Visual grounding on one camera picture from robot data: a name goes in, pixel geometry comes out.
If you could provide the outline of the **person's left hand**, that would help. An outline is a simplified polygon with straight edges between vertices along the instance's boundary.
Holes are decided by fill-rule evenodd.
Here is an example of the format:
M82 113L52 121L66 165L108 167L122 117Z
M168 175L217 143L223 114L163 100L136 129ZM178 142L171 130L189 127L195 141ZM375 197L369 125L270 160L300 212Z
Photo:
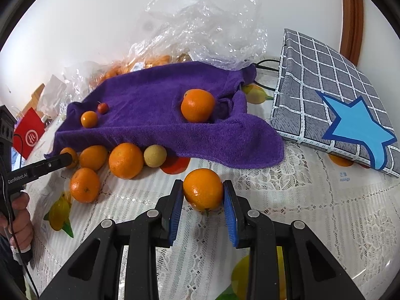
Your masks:
M22 192L11 204L13 210L18 211L18 213L12 224L15 238L11 237L10 244L13 248L16 248L16 243L18 243L21 250L25 250L30 246L34 235L31 216L27 209L29 200L29 195Z

